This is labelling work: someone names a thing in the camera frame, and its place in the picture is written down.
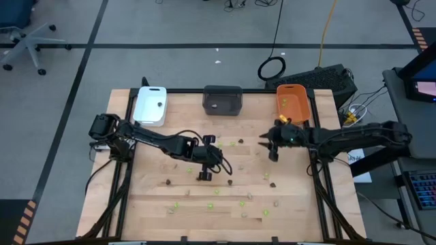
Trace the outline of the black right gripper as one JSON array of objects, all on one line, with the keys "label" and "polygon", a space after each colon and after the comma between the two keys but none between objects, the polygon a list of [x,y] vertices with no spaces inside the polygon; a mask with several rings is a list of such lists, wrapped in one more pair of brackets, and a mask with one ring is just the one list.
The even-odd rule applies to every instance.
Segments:
[{"label": "black right gripper", "polygon": [[279,160],[278,148],[307,146],[305,132],[300,127],[293,125],[292,120],[282,114],[275,120],[274,127],[268,133],[261,134],[260,138],[268,139],[269,143],[259,142],[258,144],[269,149],[268,158],[273,162]]}]

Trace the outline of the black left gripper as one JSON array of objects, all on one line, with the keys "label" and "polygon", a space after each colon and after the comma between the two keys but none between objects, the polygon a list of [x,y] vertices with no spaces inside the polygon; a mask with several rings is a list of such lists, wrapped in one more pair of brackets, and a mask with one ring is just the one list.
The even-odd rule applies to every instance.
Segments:
[{"label": "black left gripper", "polygon": [[202,169],[198,174],[201,181],[211,181],[214,167],[221,165],[223,162],[223,159],[219,158],[223,156],[223,152],[222,149],[215,146],[213,147],[213,151],[210,149],[211,144],[216,140],[214,135],[205,135],[202,140],[204,145],[195,146],[193,148],[192,160],[194,163],[198,163],[202,166]]}]

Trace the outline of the orange plastic bin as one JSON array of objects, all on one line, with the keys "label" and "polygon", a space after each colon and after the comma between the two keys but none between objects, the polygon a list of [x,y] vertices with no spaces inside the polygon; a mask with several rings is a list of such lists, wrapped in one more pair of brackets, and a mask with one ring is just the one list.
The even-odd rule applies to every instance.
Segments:
[{"label": "orange plastic bin", "polygon": [[299,84],[283,84],[277,87],[277,113],[292,120],[292,124],[300,125],[311,117],[306,88]]}]

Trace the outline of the dark grey translucent bin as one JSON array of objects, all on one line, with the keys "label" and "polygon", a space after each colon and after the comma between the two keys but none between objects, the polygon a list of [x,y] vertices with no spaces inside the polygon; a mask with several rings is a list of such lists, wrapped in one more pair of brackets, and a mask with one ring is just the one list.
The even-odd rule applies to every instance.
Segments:
[{"label": "dark grey translucent bin", "polygon": [[[217,108],[212,108],[212,104],[217,104]],[[243,90],[239,86],[207,85],[202,106],[211,116],[238,116],[243,106]]]}]

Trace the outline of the white plastic bin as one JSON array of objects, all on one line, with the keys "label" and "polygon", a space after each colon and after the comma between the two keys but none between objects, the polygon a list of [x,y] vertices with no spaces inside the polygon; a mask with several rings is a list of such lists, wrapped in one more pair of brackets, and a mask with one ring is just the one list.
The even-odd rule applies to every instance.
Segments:
[{"label": "white plastic bin", "polygon": [[[158,102],[162,102],[161,107],[158,107]],[[133,119],[143,127],[161,127],[165,122],[167,106],[165,87],[143,86],[138,92]]]}]

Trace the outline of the black computer tower case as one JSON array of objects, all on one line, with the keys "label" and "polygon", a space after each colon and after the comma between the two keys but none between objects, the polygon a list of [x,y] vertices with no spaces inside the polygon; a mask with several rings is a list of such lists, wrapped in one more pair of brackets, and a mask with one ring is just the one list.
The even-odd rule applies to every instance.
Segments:
[{"label": "black computer tower case", "polygon": [[267,81],[265,89],[276,89],[283,84],[299,84],[306,89],[330,89],[339,109],[357,91],[350,69],[342,64],[315,68],[311,71]]}]

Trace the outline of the white paper sheet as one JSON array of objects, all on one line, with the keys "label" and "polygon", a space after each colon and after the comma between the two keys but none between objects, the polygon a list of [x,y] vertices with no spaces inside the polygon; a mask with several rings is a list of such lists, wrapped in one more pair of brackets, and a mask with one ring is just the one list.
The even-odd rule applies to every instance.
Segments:
[{"label": "white paper sheet", "polygon": [[[363,149],[351,150],[347,154],[349,165],[355,163],[358,160],[365,158]],[[354,182],[357,184],[369,184],[372,183],[371,175],[369,172],[354,177]]]}]

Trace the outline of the black monitor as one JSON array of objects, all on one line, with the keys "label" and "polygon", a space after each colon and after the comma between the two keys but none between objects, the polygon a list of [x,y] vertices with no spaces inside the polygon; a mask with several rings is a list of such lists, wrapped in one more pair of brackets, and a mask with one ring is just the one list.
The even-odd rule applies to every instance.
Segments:
[{"label": "black monitor", "polygon": [[436,42],[400,69],[397,76],[403,81],[406,98],[436,103]]}]

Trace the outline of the grey desk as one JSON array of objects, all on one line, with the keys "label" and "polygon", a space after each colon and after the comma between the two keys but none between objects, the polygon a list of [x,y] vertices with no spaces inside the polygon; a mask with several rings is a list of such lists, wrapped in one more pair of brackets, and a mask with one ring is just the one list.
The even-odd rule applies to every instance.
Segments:
[{"label": "grey desk", "polygon": [[412,174],[436,176],[436,98],[432,103],[409,99],[405,85],[412,83],[412,77],[399,68],[385,70],[382,75],[398,121],[407,126],[413,139],[403,152],[379,150],[353,163],[352,175],[397,161],[401,171],[397,183],[407,191],[419,229],[436,237],[436,197],[429,200],[429,208],[423,208],[409,179]]}]

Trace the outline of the backlit keyboard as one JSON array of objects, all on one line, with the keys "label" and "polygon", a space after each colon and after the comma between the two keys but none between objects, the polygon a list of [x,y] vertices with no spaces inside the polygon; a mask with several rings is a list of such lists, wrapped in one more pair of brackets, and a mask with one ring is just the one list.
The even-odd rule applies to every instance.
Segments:
[{"label": "backlit keyboard", "polygon": [[436,209],[436,169],[408,171],[406,179],[418,208]]}]

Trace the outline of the grey office chair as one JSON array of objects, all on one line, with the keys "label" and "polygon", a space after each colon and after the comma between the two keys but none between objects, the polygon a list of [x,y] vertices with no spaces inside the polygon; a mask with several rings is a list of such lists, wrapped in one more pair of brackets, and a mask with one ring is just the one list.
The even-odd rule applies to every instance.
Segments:
[{"label": "grey office chair", "polygon": [[64,39],[54,39],[40,36],[40,34],[46,29],[55,32],[57,27],[55,24],[45,23],[29,34],[20,32],[18,27],[10,27],[10,37],[14,41],[15,46],[7,54],[5,54],[2,59],[0,59],[2,68],[6,71],[13,70],[13,66],[10,65],[8,61],[16,58],[19,54],[26,50],[29,52],[33,60],[33,64],[37,69],[37,73],[41,76],[45,76],[46,70],[40,67],[40,62],[37,57],[37,53],[40,51],[40,44],[56,44],[60,45],[66,50],[72,49],[72,45],[68,44]]}]

